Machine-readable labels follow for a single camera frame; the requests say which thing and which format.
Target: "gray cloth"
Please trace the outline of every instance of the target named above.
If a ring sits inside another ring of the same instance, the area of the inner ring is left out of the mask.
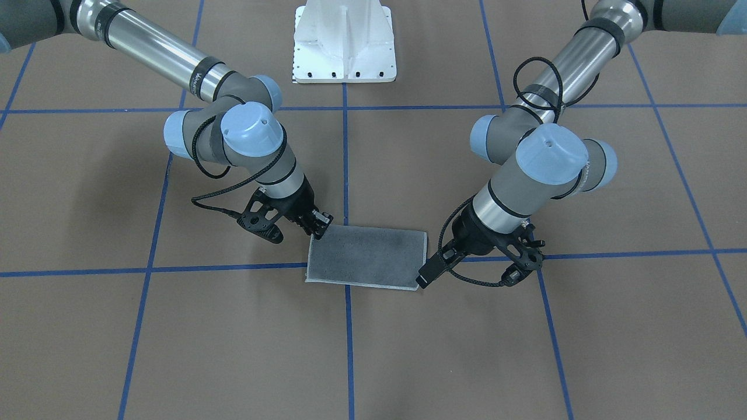
[[[311,237],[306,282],[417,290],[427,246],[425,232],[331,225]]]

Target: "white bracket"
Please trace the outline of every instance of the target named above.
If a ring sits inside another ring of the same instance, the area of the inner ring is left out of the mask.
[[[375,83],[397,77],[391,10],[379,0],[308,0],[296,9],[297,83]]]

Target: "light blue cap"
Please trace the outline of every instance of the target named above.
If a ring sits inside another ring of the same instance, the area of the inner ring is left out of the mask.
[[[717,35],[747,34],[747,0],[737,0],[716,30]]]
[[[189,111],[177,111],[171,114],[164,124],[164,141],[171,153],[182,158],[192,159],[185,146],[184,122]]]
[[[604,158],[607,164],[604,166],[604,175],[602,176],[602,180],[599,182],[599,185],[589,191],[594,191],[597,188],[602,188],[605,185],[609,184],[610,181],[612,181],[612,178],[617,173],[617,153],[615,153],[615,150],[612,148],[612,146],[604,143],[602,140],[594,141],[599,143],[599,146],[602,147],[602,150],[604,151]]]
[[[10,43],[0,34],[0,54],[7,54],[11,49]]]
[[[273,114],[282,106],[282,92],[280,86],[268,75],[254,75],[253,78],[259,79],[267,88],[267,92],[270,93],[270,100],[273,103]]]
[[[259,102],[236,105],[220,122],[226,144],[252,158],[267,156],[282,144],[282,127],[270,109]]]
[[[589,151],[571,130],[542,124],[518,144],[516,161],[531,179],[563,185],[578,177],[589,161]]]
[[[479,120],[472,126],[472,131],[469,134],[469,146],[475,155],[490,162],[488,157],[488,127],[493,118],[497,115],[485,115],[480,117]]]

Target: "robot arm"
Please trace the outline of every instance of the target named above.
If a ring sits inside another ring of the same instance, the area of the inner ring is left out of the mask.
[[[117,1],[0,0],[0,52],[73,32],[124,52],[210,104],[172,114],[164,127],[166,144],[203,172],[200,161],[245,167],[260,188],[243,213],[198,203],[216,193],[193,203],[220,210],[273,243],[282,241],[275,225],[282,216],[308,235],[324,234],[332,216],[314,204],[314,191],[273,116],[282,95],[271,78],[244,77]],[[260,208],[253,211],[255,204]],[[277,214],[267,219],[270,210]]]
[[[454,239],[419,270],[425,288],[445,271],[453,272],[466,256],[498,248],[512,260],[499,282],[511,286],[542,267],[543,241],[532,236],[528,218],[550,199],[590,192],[615,175],[617,158],[608,144],[581,140],[557,121],[593,83],[621,48],[647,30],[718,34],[747,33],[745,0],[601,0],[589,20],[502,117],[488,115],[474,125],[472,150],[503,167],[480,192],[460,206]]]

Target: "blue grid line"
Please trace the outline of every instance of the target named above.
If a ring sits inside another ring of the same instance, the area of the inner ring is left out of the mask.
[[[662,134],[664,134],[664,140],[666,141],[666,145],[669,148],[669,153],[672,155],[672,160],[674,160],[675,162],[677,172],[679,173],[680,180],[682,181],[682,185],[685,187],[685,191],[687,192],[687,197],[690,200],[690,205],[692,206],[692,210],[695,212],[695,216],[698,219],[698,224],[700,224],[701,230],[703,231],[703,236],[705,237],[705,241],[708,243],[708,248],[711,251],[713,262],[716,263],[716,269],[719,271],[721,281],[724,283],[724,288],[726,289],[726,293],[729,296],[729,300],[731,300],[731,305],[734,307],[734,312],[737,314],[737,318],[739,319],[739,322],[742,326],[742,332],[744,333],[745,337],[747,337],[747,323],[745,322],[744,316],[742,315],[742,310],[740,309],[740,306],[737,303],[737,299],[735,298],[734,293],[731,290],[729,279],[726,277],[726,273],[724,272],[724,269],[721,266],[719,255],[716,252],[715,247],[713,246],[713,242],[711,241],[710,235],[708,234],[708,229],[706,229],[705,222],[703,221],[703,217],[701,216],[700,210],[698,210],[698,204],[695,202],[695,196],[693,195],[692,190],[690,189],[689,183],[687,182],[687,178],[685,177],[685,172],[682,169],[682,165],[680,165],[680,160],[678,159],[677,153],[675,152],[675,147],[672,144],[671,139],[669,138],[669,133],[666,131],[664,120],[662,119],[661,113],[659,112],[659,108],[657,107],[657,104],[654,101],[654,96],[651,94],[651,89],[649,89],[648,87],[648,82],[646,81],[646,77],[643,75],[643,69],[641,68],[640,62],[638,62],[638,58],[636,57],[636,54],[633,51],[633,47],[630,44],[628,44],[627,48],[630,50],[630,55],[633,57],[633,62],[636,64],[636,68],[638,69],[638,74],[640,75],[641,81],[643,82],[643,87],[646,90],[646,94],[648,95],[648,100],[651,101],[651,105],[653,105],[654,113],[656,114],[656,118],[659,122],[659,127],[661,128],[661,132]]]
[[[347,83],[342,84],[342,176],[343,176],[343,225],[348,226],[348,145],[347,145]],[[345,329],[347,335],[347,417],[356,418],[355,372],[353,367],[353,301],[350,285],[345,285]]]
[[[192,36],[192,46],[197,44],[197,38],[199,36],[199,24],[202,21],[202,10],[205,6],[205,0],[199,0],[199,8],[197,9],[197,19],[194,26],[194,34]],[[182,91],[182,97],[179,100],[179,107],[185,106],[187,99],[186,92]],[[164,174],[164,183],[161,187],[161,200],[158,203],[158,213],[155,218],[155,226],[153,228],[153,239],[150,247],[150,253],[148,255],[148,269],[153,269],[153,262],[155,260],[155,251],[158,246],[158,234],[161,231],[161,220],[164,215],[164,207],[166,205],[166,193],[169,189],[169,171],[171,169],[171,163],[173,162],[174,155],[169,152],[169,159],[166,163],[166,171]],[[125,383],[122,388],[122,400],[120,401],[120,412],[117,420],[124,420],[125,410],[127,408],[127,397],[129,396],[130,383],[132,380],[132,371],[134,370],[135,358],[137,356],[137,344],[140,341],[140,329],[143,326],[143,314],[145,313],[145,305],[148,300],[148,290],[150,288],[151,271],[146,272],[145,280],[143,281],[143,291],[140,295],[140,305],[137,308],[137,320],[135,321],[135,329],[132,334],[132,346],[130,347],[130,357],[127,362],[127,373],[125,374]]]
[[[493,40],[490,37],[490,28],[488,27],[488,17],[485,13],[485,3],[480,0],[480,14],[483,15],[483,28],[485,29],[485,38],[488,39],[488,52],[490,52],[490,62],[493,65],[493,76],[495,77],[495,87],[498,89],[498,100],[500,100],[500,109],[506,110],[506,102],[503,100],[503,88],[500,86],[500,75],[498,74],[498,65],[495,63],[495,51],[493,50]]]
[[[7,99],[7,103],[5,104],[4,112],[2,113],[2,115],[0,115],[0,130],[2,130],[2,126],[5,125],[5,120],[7,119],[8,111],[10,110],[10,107],[13,105],[13,101],[16,99],[18,88],[21,86],[21,79],[23,79],[23,75],[26,73],[28,62],[31,60],[31,55],[34,53],[34,49],[36,47],[37,47],[37,43],[32,43],[31,47],[29,47],[28,52],[26,53],[26,58],[23,60],[23,64],[21,65],[21,70],[18,72],[18,77],[16,77],[16,83],[13,84],[13,90],[10,92],[10,97]]]
[[[653,108],[651,104],[576,104],[570,108]],[[747,104],[656,104],[657,108],[747,108]],[[176,112],[198,111],[201,108],[91,108],[91,109],[8,109],[0,114],[116,114],[139,112]],[[501,109],[495,105],[350,105],[348,111],[419,111],[419,110],[450,110],[450,109]],[[341,106],[285,106],[280,111],[342,111]]]
[[[640,251],[620,253],[579,253],[579,254],[548,254],[545,259],[605,259],[605,258],[635,258],[652,256],[688,256],[717,254],[747,254],[747,248],[721,248],[711,250],[670,250],[670,251]],[[471,256],[463,262],[508,262],[505,256]],[[135,267],[135,268],[90,268],[80,270],[46,270],[46,271],[0,271],[0,278],[14,277],[55,277],[55,276],[91,276],[97,274],[144,274],[144,273],[188,273],[192,271],[240,271],[240,270],[279,270],[288,268],[306,268],[305,262],[278,262],[255,264],[229,265],[174,265],[166,267]]]
[[[568,420],[573,420],[574,416],[573,407],[571,406],[571,395],[568,392],[568,384],[565,381],[565,369],[563,369],[562,366],[560,346],[558,345],[558,339],[555,333],[555,322],[553,321],[553,313],[550,310],[550,300],[548,299],[548,290],[545,287],[545,276],[542,274],[542,270],[537,271],[537,278],[539,279],[539,290],[542,293],[542,303],[545,305],[545,316],[548,319],[550,340],[553,343],[553,353],[555,353],[555,364],[558,368],[558,378],[560,379],[560,387],[562,388],[562,397],[565,401],[565,411],[568,412]]]

